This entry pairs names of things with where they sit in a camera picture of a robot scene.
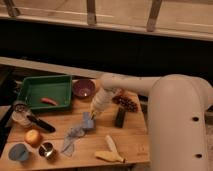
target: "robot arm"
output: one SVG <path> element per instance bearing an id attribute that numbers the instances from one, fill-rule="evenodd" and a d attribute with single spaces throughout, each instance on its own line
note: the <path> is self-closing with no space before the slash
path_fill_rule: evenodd
<path id="1" fill-rule="evenodd" d="M 148 97 L 152 171 L 208 171 L 204 112 L 213 103 L 212 86 L 185 75 L 130 77 L 104 74 L 92 111 L 103 111 L 119 88 Z"/>

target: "green tray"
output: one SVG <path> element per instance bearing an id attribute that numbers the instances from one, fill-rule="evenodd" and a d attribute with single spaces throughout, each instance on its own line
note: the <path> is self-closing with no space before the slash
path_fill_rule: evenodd
<path id="1" fill-rule="evenodd" d="M 33 112 L 67 110 L 71 106 L 71 87 L 70 75 L 26 77 L 17 100 L 26 102 Z M 54 99 L 58 105 L 42 103 L 42 97 Z"/>

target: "red bowl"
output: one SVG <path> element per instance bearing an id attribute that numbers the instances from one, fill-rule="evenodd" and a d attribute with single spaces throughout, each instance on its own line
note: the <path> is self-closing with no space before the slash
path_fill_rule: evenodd
<path id="1" fill-rule="evenodd" d="M 95 92 L 95 84 L 90 79 L 81 79 L 73 83 L 73 94 L 79 98 L 86 98 Z"/>

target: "knife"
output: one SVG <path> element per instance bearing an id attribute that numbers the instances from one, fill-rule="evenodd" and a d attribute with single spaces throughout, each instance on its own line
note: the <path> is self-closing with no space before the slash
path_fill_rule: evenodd
<path id="1" fill-rule="evenodd" d="M 54 128 L 52 125 L 50 125 L 50 124 L 48 124 L 47 122 L 45 122 L 45 121 L 43 121 L 43 120 L 37 118 L 36 116 L 27 115 L 27 118 L 28 118 L 31 122 L 35 123 L 36 125 L 38 125 L 39 127 L 45 129 L 45 130 L 48 131 L 48 132 L 55 132 L 55 128 Z"/>

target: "blue plastic cup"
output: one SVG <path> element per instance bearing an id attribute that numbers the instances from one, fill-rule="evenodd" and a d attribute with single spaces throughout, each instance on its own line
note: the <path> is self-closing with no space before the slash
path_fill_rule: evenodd
<path id="1" fill-rule="evenodd" d="M 22 162 L 29 158 L 29 151 L 24 144 L 19 143 L 10 149 L 8 156 L 10 160 Z"/>

